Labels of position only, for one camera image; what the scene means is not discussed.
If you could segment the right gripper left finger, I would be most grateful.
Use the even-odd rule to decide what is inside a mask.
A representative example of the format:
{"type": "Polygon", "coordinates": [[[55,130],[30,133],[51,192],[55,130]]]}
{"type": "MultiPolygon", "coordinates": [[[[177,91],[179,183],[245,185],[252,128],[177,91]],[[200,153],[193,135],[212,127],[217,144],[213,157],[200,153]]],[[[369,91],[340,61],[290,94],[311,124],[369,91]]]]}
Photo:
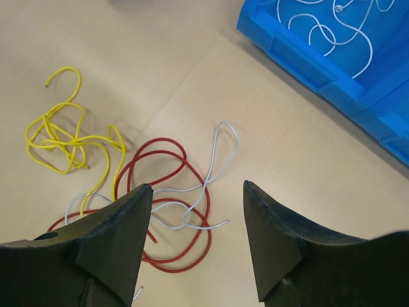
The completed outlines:
{"type": "Polygon", "coordinates": [[[150,222],[143,184],[34,240],[1,244],[1,306],[131,306],[150,222]]]}

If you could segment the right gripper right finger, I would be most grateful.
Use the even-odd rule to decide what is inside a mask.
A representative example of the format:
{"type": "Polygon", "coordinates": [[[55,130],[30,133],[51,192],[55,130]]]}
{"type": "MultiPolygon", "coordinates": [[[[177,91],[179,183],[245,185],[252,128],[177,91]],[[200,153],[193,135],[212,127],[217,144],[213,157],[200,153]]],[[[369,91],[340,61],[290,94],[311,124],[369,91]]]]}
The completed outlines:
{"type": "Polygon", "coordinates": [[[361,239],[243,184],[258,299],[265,306],[407,306],[408,232],[361,239]]]}

